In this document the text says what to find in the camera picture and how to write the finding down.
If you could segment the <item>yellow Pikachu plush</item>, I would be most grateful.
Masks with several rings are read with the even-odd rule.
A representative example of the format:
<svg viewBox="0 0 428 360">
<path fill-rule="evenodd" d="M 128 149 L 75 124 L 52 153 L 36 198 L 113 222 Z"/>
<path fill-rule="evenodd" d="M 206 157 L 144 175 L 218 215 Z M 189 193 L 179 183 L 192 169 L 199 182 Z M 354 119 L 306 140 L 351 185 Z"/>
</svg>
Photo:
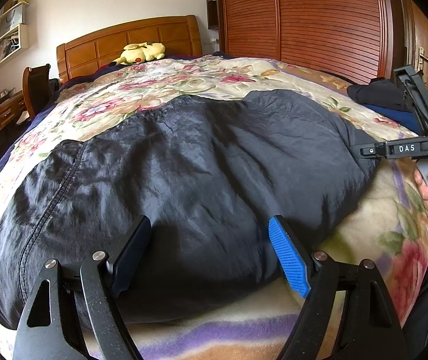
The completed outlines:
<svg viewBox="0 0 428 360">
<path fill-rule="evenodd" d="M 143 42 L 128 44 L 124 47 L 119 58 L 109 63 L 109 66 L 133 65 L 159 60 L 165 57 L 165 46 L 159 42 Z"/>
</svg>

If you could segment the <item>wooden louvered wardrobe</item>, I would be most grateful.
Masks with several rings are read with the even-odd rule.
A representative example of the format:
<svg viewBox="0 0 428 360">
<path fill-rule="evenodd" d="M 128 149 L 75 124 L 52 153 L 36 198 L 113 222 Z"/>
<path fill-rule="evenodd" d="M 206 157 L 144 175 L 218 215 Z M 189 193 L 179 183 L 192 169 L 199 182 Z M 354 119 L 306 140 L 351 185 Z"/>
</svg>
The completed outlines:
<svg viewBox="0 0 428 360">
<path fill-rule="evenodd" d="M 207 0 L 221 51 L 276 59 L 354 83 L 404 62 L 400 0 Z"/>
</svg>

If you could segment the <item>wooden chair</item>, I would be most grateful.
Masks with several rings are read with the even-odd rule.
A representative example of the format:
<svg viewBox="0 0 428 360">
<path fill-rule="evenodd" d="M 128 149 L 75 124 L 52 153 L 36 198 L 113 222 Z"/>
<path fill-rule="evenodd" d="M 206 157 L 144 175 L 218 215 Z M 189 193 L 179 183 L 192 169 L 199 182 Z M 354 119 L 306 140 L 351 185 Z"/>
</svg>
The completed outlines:
<svg viewBox="0 0 428 360">
<path fill-rule="evenodd" d="M 23 71 L 23 100 L 31 120 L 45 108 L 51 98 L 49 73 L 48 63 L 40 67 L 26 67 Z"/>
</svg>

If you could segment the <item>white wall shelf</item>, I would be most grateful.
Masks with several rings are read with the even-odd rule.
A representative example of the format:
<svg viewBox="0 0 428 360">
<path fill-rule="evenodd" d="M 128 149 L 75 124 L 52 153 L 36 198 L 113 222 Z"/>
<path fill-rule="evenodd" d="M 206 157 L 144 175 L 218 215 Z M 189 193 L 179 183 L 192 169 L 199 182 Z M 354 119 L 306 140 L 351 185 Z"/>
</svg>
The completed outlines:
<svg viewBox="0 0 428 360">
<path fill-rule="evenodd" d="M 0 10 L 0 67 L 29 48 L 29 0 L 8 0 Z"/>
</svg>

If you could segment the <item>dark folded clothes pile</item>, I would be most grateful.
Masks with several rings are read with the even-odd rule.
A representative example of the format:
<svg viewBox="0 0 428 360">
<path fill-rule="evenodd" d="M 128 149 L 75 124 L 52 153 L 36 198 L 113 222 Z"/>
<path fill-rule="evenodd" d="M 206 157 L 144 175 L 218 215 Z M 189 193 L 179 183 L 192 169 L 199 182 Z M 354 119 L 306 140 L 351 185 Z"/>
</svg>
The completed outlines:
<svg viewBox="0 0 428 360">
<path fill-rule="evenodd" d="M 347 93 L 354 102 L 421 134 L 414 115 L 404 103 L 403 91 L 391 80 L 376 78 L 368 85 L 349 85 Z"/>
</svg>

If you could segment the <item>dark navy large jacket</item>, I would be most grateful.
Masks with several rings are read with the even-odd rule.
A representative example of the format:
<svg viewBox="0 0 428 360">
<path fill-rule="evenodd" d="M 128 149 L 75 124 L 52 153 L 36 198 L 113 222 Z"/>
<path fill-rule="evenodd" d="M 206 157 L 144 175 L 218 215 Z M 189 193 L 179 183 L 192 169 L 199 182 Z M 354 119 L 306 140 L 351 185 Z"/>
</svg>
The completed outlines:
<svg viewBox="0 0 428 360">
<path fill-rule="evenodd" d="M 161 323 L 246 297 L 281 268 L 268 236 L 280 215 L 315 248 L 358 206 L 379 162 L 371 137 L 291 90 L 240 101 L 179 96 L 88 141 L 63 141 L 0 220 L 0 324 L 14 329 L 43 263 L 80 262 L 152 228 L 117 304 Z"/>
</svg>

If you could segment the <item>floral blanket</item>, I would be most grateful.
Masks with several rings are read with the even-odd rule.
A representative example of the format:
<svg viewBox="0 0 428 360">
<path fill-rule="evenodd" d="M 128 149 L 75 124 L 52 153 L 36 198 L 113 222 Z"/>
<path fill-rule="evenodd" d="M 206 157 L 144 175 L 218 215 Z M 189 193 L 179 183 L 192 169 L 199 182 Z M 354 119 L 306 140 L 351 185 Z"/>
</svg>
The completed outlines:
<svg viewBox="0 0 428 360">
<path fill-rule="evenodd" d="M 61 141 L 86 141 L 136 111 L 179 95 L 238 100 L 252 90 L 290 89 L 306 96 L 377 140 L 408 137 L 406 127 L 358 105 L 347 83 L 327 73 L 263 58 L 166 58 L 73 80 L 0 161 L 0 219 L 26 175 Z M 372 258 L 406 320 L 428 267 L 428 217 L 407 159 L 381 164 L 357 210 L 324 246 L 335 259 Z M 241 301 L 191 319 L 134 326 L 148 359 L 274 359 L 302 306 L 284 280 Z"/>
</svg>

